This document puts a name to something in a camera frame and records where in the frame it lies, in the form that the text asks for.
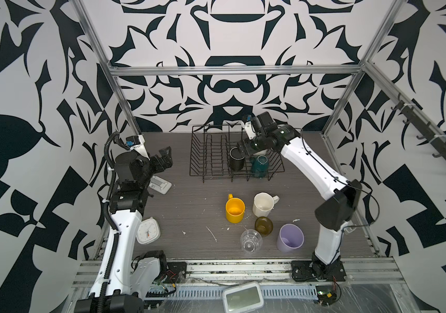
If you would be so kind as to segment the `dark green mug white inside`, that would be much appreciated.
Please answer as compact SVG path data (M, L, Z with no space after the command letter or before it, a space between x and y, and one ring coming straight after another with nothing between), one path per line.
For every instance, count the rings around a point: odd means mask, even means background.
M251 174L255 178L264 178L268 174L269 160L266 155L253 156Z

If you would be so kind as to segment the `black mug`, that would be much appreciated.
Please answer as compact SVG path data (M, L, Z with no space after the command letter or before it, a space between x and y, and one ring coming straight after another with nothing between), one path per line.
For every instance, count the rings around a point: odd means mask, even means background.
M241 171L245 166L245 156L242 155L238 147L231 148L229 152L229 167L232 172Z

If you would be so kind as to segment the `black wire dish rack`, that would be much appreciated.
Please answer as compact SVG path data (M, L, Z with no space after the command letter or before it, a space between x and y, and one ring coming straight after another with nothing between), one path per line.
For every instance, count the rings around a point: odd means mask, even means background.
M267 150L247 156L237 145L246 132L237 123L192 127L189 175L210 179L272 179L285 172L279 153Z

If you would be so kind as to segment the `cream white mug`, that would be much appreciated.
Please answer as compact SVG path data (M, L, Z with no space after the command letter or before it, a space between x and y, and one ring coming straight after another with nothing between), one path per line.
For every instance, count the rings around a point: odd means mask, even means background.
M266 192L258 193L253 200L252 212L256 217L268 217L279 200L278 196Z

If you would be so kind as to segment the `yellow mug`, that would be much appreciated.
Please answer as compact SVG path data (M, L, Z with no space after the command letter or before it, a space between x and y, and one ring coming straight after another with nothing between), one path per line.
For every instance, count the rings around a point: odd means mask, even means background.
M245 214L245 203L240 198L228 194L228 201L225 204L226 219L232 224L238 224L243 220Z

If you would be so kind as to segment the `white mug red inside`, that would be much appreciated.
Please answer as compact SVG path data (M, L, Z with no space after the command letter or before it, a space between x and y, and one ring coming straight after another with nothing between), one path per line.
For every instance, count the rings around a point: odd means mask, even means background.
M259 151L259 152L255 153L254 156L266 155L267 152L268 152L268 150L265 149L265 150L262 150L262 151Z

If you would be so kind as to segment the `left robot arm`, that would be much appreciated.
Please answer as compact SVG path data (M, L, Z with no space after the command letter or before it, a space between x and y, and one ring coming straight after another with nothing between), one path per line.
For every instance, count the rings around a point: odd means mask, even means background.
M112 133L104 144L104 158L112 172L102 213L110 226L99 272L85 299L75 312L143 312L152 284L168 270L163 250L133 257L136 236L143 220L148 191L154 175L173 165L172 150L166 147L150 155L142 135L122 141Z

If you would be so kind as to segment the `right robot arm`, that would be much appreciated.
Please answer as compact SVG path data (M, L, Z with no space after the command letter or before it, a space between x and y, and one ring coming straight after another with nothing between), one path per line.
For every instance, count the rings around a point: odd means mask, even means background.
M317 188L325 202L315 211L320 224L318 243L310 263L311 276L326 280L341 264L340 248L344 232L353 228L352 216L362 188L357 180L349 181L330 167L303 139L293 126L277 125L269 113L245 116L241 126L245 137L237 144L241 155L251 157L262 151L280 153L295 165Z

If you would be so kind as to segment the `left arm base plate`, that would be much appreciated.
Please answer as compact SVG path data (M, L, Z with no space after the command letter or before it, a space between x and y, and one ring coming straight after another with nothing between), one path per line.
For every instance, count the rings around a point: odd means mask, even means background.
M187 273L186 262L168 262L167 272L164 279L166 283L179 283L185 280Z

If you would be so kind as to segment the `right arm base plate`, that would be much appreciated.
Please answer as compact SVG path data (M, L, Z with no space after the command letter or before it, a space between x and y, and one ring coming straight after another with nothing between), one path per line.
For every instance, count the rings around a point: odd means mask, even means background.
M345 268L340 260L326 265L319 260L292 261L292 279L296 282L344 282Z

